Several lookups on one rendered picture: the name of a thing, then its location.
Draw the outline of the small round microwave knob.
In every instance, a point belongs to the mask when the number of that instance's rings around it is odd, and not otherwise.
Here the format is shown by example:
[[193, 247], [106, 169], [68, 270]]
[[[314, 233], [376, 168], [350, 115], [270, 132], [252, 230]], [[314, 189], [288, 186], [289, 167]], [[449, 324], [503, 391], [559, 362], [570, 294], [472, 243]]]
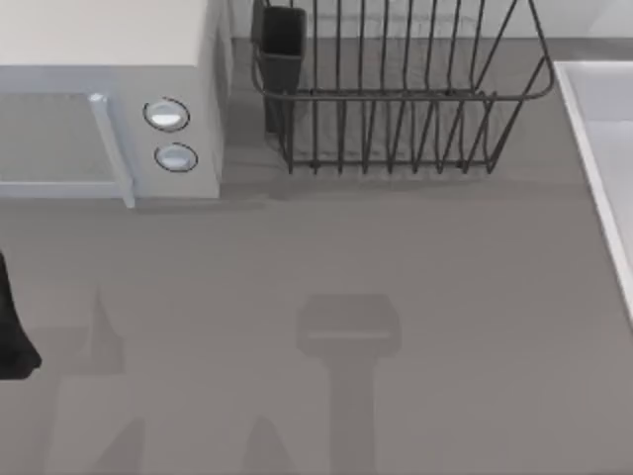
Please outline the small round microwave knob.
[[198, 154], [188, 145], [180, 142], [158, 147], [153, 157], [158, 166], [171, 173], [187, 173], [199, 162]]

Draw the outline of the large round microwave knob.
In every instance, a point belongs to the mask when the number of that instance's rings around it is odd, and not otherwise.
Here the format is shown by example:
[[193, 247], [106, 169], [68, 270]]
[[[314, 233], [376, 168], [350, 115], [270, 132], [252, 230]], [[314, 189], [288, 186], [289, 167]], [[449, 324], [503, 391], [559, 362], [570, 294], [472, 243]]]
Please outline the large round microwave knob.
[[167, 97], [145, 103], [142, 114], [151, 127], [165, 133], [181, 131], [191, 120], [190, 112], [183, 103]]

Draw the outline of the black cutlery holder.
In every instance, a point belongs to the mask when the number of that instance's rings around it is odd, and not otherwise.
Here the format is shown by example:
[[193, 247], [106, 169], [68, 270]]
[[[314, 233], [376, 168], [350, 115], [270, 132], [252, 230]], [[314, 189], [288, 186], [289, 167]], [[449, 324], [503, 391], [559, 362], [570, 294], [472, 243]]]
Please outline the black cutlery holder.
[[283, 135], [286, 112], [300, 84], [306, 52], [307, 19], [305, 9], [295, 6], [276, 6], [269, 0], [253, 0], [251, 41], [261, 78], [265, 110], [265, 131]]

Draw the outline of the pale microwave oven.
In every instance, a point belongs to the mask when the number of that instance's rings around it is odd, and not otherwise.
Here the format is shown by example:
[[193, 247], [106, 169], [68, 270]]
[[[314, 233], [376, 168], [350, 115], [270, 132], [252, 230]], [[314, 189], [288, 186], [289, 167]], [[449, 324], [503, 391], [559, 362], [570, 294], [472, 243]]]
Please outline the pale microwave oven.
[[[133, 174], [136, 203], [220, 195], [233, 58], [226, 0], [0, 0], [0, 93], [103, 93]], [[145, 103], [190, 112], [175, 133]], [[184, 143], [199, 158], [171, 173], [154, 151]]]

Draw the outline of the microwave oven glass door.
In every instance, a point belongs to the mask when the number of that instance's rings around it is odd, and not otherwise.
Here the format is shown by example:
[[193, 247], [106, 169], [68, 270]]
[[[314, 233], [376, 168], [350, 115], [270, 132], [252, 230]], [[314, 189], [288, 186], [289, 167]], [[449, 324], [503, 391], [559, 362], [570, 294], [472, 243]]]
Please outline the microwave oven glass door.
[[133, 174], [103, 93], [0, 93], [0, 199], [120, 199]]

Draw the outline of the white sink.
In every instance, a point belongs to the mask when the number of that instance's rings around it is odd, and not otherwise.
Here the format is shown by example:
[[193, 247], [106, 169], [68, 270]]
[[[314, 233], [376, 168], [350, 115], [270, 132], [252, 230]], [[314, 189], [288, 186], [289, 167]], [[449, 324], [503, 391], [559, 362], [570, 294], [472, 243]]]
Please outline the white sink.
[[633, 60], [554, 66], [633, 328]]

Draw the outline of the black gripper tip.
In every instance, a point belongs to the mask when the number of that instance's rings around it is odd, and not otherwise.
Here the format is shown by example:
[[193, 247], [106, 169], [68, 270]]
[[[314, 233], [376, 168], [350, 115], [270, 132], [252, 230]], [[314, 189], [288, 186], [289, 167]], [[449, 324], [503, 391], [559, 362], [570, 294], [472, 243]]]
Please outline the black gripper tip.
[[19, 319], [6, 260], [0, 251], [0, 381], [26, 380], [42, 363]]

